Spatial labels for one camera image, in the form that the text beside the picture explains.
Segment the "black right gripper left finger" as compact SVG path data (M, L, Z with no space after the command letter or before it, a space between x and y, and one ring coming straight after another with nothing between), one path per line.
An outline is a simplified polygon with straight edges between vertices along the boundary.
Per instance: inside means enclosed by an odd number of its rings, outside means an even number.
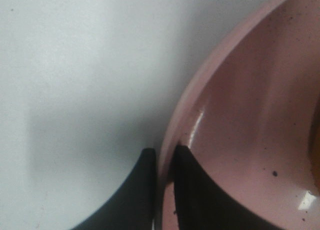
M112 197L74 229L152 229L156 180L156 151L146 148Z

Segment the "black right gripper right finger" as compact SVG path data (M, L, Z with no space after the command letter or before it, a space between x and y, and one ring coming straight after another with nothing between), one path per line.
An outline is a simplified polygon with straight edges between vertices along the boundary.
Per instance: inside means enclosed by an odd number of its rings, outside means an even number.
M180 229L276 229L225 193L186 146L172 160L174 200Z

